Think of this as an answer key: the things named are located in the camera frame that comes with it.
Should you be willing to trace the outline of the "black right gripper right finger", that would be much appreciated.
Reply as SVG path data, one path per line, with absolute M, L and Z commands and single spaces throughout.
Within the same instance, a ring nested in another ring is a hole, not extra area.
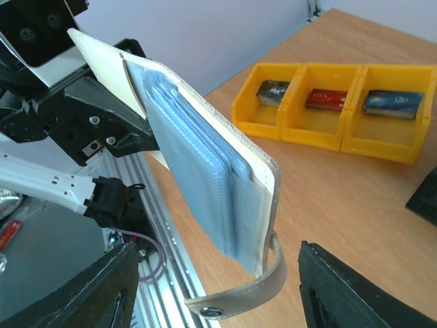
M 308 327 L 435 327 L 316 243 L 301 243 L 300 295 Z

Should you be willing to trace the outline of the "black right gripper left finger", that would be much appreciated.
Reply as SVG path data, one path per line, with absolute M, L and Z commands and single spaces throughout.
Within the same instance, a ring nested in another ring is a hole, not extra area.
M 2 327 L 129 327 L 139 283 L 135 243 L 113 248 Z

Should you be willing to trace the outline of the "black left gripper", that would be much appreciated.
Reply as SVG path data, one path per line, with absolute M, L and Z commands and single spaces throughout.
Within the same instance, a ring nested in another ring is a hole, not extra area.
M 1 134 L 18 143 L 53 140 L 76 164 L 159 149 L 149 122 L 81 68 L 51 87 L 1 45 Z

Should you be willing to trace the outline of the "beige card holder wallet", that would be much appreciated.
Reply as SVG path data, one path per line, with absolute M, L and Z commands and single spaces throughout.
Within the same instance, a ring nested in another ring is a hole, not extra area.
M 204 97 L 166 65 L 68 30 L 97 80 L 145 118 L 154 157 L 171 172 L 193 217 L 217 249 L 254 280 L 185 300 L 208 320 L 248 312 L 274 298 L 287 277 L 274 231 L 281 172 Z

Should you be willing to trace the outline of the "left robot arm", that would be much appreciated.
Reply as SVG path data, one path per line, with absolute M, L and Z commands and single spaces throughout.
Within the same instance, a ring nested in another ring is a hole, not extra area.
M 5 47 L 1 134 L 18 144 L 52 139 L 81 167 L 103 149 L 120 158 L 158 147 L 147 120 L 112 95 L 87 66 L 45 87 Z M 2 154 L 1 186 L 56 203 L 123 234 L 150 228 L 139 203 L 141 183 L 66 174 Z

